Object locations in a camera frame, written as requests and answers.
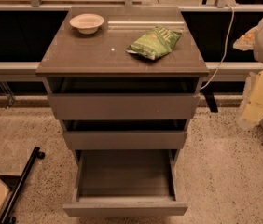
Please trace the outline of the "grey bottom drawer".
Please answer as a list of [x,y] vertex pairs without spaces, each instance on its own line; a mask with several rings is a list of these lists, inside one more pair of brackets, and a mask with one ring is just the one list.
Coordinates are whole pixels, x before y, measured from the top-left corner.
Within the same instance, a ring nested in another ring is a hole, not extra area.
[[88,150],[81,153],[70,217],[182,216],[169,150]]

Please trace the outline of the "grey drawer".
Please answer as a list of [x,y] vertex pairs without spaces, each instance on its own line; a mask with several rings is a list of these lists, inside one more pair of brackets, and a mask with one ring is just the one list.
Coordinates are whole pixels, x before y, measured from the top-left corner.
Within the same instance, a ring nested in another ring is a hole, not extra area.
[[63,132],[72,150],[181,149],[184,120],[81,120]]
[[65,78],[48,95],[57,119],[191,119],[199,101],[192,78]]
[[70,217],[182,216],[169,150],[88,150],[81,153]]

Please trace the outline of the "grey drawer cabinet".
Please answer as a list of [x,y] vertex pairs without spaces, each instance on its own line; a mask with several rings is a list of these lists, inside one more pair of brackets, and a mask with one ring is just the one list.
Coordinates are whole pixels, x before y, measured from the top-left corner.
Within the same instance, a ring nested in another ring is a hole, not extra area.
[[[69,20],[64,20],[53,38],[36,70],[48,95],[62,79],[90,77],[192,78],[199,95],[208,69],[177,8],[95,7],[92,13],[104,18],[104,24],[96,33],[83,35],[70,25]],[[171,53],[151,61],[125,50],[138,37],[160,26],[182,33]],[[63,131],[73,121],[80,121],[57,120]]]

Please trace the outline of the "grey middle drawer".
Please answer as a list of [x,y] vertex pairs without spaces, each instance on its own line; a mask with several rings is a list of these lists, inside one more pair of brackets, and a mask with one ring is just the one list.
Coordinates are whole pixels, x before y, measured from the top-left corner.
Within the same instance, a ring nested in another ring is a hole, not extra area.
[[63,132],[72,150],[181,149],[184,120],[81,120]]

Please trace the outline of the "grey top drawer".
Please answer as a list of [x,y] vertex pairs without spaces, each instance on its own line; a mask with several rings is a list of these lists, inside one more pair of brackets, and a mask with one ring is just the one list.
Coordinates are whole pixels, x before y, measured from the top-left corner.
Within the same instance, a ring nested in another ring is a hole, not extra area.
[[192,78],[65,78],[48,95],[57,119],[191,119],[199,101]]

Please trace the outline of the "green chip bag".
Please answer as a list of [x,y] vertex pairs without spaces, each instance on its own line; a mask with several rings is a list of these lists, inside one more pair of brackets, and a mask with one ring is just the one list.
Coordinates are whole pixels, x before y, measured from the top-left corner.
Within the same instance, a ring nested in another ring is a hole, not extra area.
[[181,36],[181,32],[172,31],[165,27],[156,27],[139,37],[125,50],[129,54],[155,61],[171,53]]

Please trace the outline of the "white paper bowl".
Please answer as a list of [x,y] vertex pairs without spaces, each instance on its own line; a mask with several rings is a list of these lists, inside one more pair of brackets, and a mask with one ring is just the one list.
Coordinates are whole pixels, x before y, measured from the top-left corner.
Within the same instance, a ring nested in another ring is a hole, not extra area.
[[81,14],[70,20],[70,25],[83,34],[91,35],[104,24],[104,18],[97,14]]

